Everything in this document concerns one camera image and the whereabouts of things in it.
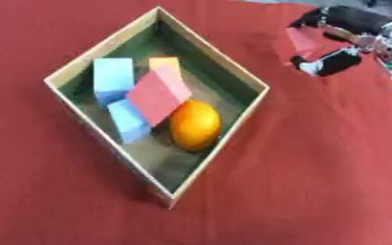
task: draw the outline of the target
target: box rim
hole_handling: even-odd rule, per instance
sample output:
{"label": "box rim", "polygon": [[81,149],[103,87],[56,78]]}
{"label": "box rim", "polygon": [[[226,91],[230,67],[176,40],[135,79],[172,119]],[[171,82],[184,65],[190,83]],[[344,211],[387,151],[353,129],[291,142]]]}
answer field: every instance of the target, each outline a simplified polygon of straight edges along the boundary
{"label": "box rim", "polygon": [[[153,14],[153,17],[155,19],[163,19],[166,16],[167,18],[170,18],[170,21],[175,22],[175,24],[181,26],[185,32],[187,32],[189,35],[192,36],[192,38],[195,38],[196,41],[199,41],[204,45],[206,48],[210,49],[214,54],[220,56],[220,58],[224,59],[226,62],[229,63],[232,69],[238,70],[240,73],[245,74],[245,76],[248,76],[248,78],[241,78],[241,80],[245,81],[246,84],[257,91],[258,96],[254,99],[254,101],[243,111],[243,113],[239,116],[238,120],[233,124],[233,126],[229,129],[228,133],[220,140],[219,144],[212,149],[212,152],[210,152],[207,157],[204,159],[204,161],[199,164],[194,170],[191,171],[189,175],[185,178],[185,180],[178,186],[177,189],[174,191],[171,191],[167,189],[162,183],[160,183],[152,174],[150,174],[147,170],[145,170],[142,165],[140,165],[137,161],[135,161],[131,155],[129,155],[125,150],[123,150],[116,142],[114,142],[110,136],[108,136],[105,132],[103,132],[102,129],[100,129],[87,115],[85,115],[79,108],[77,108],[68,98],[63,95],[58,88],[54,86],[53,78],[58,76],[64,69],[66,69],[68,66],[74,65],[78,62],[80,62],[82,59],[84,59],[86,56],[89,54],[93,53],[94,51],[98,50],[101,47],[104,47],[106,44],[109,42],[114,41],[114,39],[117,37],[119,33],[125,32],[126,30],[130,30],[132,27],[138,25],[139,22],[143,21],[144,17]],[[188,37],[186,36],[185,33],[179,32],[188,40]],[[211,56],[211,54],[207,54],[207,52],[204,49],[201,49],[202,52],[204,52],[206,55]],[[224,62],[221,62],[217,59],[214,58],[216,62],[219,63],[219,65],[223,66],[225,69],[230,70],[230,68],[224,64]],[[188,26],[186,26],[184,23],[179,21],[177,18],[175,18],[173,15],[171,15],[168,11],[166,11],[164,8],[161,6],[157,6],[154,9],[144,13],[140,17],[136,18],[135,20],[131,21],[130,23],[124,25],[124,27],[120,28],[119,30],[115,31],[114,33],[110,34],[103,40],[101,40],[99,43],[97,43],[95,46],[92,48],[89,48],[87,51],[83,52],[80,56],[77,56],[70,62],[66,63],[65,65],[61,66],[59,69],[54,71],[52,74],[44,78],[44,82],[48,85],[48,87],[54,91],[54,93],[61,98],[62,101],[64,101],[69,108],[73,110],[75,114],[77,114],[83,121],[90,126],[91,129],[95,129],[96,133],[99,134],[99,136],[106,141],[107,144],[112,146],[114,150],[120,155],[121,158],[125,159],[125,161],[129,162],[131,167],[133,167],[137,172],[139,172],[143,178],[145,178],[147,182],[151,183],[154,185],[154,188],[159,190],[161,192],[161,196],[165,197],[169,204],[169,208],[172,208],[172,206],[181,198],[181,196],[185,193],[185,191],[191,186],[192,182],[199,176],[199,174],[207,167],[207,164],[209,164],[215,156],[218,154],[218,152],[224,147],[224,145],[229,141],[230,137],[234,135],[236,130],[245,122],[246,118],[248,115],[252,112],[252,110],[260,103],[260,101],[266,96],[266,94],[270,90],[270,86],[264,83],[261,79],[253,75],[251,72],[249,72],[247,69],[245,69],[243,66],[241,66],[239,63],[235,62],[232,60],[229,56],[225,55],[222,53],[219,49],[215,48],[209,42],[207,42],[205,39],[203,39],[201,36],[199,36],[197,33],[193,32]]]}

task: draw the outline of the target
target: red tablecloth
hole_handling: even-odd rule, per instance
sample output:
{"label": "red tablecloth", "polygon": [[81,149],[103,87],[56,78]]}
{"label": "red tablecloth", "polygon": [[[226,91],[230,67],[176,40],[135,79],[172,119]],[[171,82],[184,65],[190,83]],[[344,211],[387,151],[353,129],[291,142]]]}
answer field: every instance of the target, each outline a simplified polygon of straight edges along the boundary
{"label": "red tablecloth", "polygon": [[[175,210],[67,116],[42,79],[162,4],[272,88]],[[392,245],[392,83],[278,62],[307,10],[229,0],[0,1],[0,244]]]}

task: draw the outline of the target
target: orange fruit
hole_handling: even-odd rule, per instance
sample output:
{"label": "orange fruit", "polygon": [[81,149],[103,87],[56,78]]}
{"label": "orange fruit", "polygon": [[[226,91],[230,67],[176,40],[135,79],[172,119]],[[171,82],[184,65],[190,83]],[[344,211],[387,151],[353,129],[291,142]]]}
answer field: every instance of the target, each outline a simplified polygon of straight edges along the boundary
{"label": "orange fruit", "polygon": [[174,143],[189,151],[210,146],[220,132],[220,116],[209,104],[187,100],[169,118]]}

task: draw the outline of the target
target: open box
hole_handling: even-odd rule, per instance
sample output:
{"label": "open box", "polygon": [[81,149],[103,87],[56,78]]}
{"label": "open box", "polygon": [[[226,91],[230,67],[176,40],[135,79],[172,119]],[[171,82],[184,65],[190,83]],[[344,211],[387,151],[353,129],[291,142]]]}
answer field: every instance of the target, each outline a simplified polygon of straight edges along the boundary
{"label": "open box", "polygon": [[[131,145],[122,145],[108,112],[93,95],[93,59],[132,57],[137,80],[152,56],[177,56],[192,99],[220,114],[222,129],[213,147],[189,153],[171,143],[167,122]],[[161,7],[144,14],[94,48],[45,78],[46,84],[79,120],[133,169],[171,208],[212,161],[269,87],[212,47]]]}

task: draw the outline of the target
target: blue cube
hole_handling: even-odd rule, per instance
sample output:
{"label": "blue cube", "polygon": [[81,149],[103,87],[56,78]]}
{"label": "blue cube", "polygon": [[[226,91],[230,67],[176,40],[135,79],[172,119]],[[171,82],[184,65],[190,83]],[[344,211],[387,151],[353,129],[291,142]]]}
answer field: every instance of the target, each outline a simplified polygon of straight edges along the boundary
{"label": "blue cube", "polygon": [[125,98],[135,85],[132,58],[96,58],[94,61],[94,93],[98,105]]}
{"label": "blue cube", "polygon": [[150,133],[151,128],[147,121],[129,100],[110,103],[108,110],[125,145],[129,145]]}

